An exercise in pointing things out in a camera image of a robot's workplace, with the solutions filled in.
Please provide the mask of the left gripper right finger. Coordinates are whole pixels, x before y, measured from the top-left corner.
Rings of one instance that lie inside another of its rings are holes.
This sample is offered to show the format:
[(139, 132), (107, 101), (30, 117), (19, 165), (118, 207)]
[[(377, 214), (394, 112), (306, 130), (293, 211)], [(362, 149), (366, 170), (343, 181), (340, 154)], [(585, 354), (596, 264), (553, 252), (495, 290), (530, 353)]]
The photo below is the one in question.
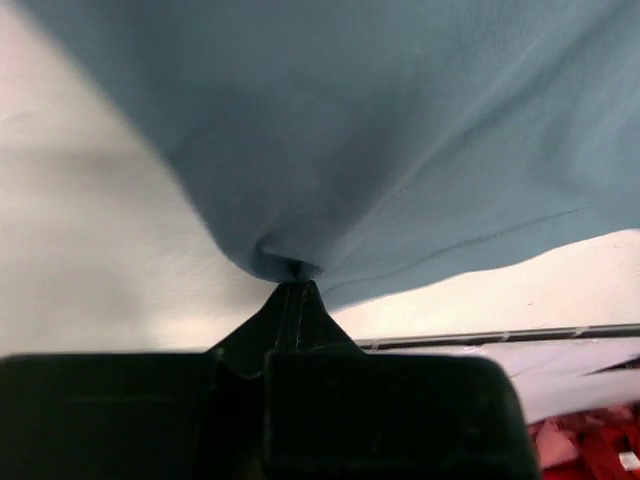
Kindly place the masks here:
[(263, 307), (278, 331), (264, 364), (270, 479), (536, 479), (517, 394), (481, 357), (368, 354), (313, 283)]

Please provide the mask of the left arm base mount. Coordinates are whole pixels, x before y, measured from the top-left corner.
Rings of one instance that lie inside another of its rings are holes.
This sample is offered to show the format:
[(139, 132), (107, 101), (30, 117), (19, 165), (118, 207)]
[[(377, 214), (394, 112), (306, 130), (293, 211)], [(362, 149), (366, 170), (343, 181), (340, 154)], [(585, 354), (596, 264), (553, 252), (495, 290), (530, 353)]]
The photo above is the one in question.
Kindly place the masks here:
[(639, 478), (639, 406), (547, 418), (529, 427), (544, 479)]

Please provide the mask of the grey-blue t-shirt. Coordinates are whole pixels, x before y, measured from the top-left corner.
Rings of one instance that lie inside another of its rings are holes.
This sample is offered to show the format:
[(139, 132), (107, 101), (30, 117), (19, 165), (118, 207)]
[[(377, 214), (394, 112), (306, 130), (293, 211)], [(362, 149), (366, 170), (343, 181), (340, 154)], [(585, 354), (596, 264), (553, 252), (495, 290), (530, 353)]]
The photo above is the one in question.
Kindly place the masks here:
[(343, 306), (639, 225), (635, 1), (28, 1), (222, 252)]

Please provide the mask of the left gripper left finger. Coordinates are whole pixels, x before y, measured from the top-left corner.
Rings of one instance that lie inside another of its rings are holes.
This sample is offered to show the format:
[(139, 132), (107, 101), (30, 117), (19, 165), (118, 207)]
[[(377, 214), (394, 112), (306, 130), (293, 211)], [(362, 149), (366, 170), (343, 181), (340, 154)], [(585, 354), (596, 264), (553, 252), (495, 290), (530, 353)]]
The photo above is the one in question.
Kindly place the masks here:
[(258, 459), (266, 354), (293, 288), (276, 287), (203, 352), (38, 353), (1, 361), (5, 479), (233, 479)]

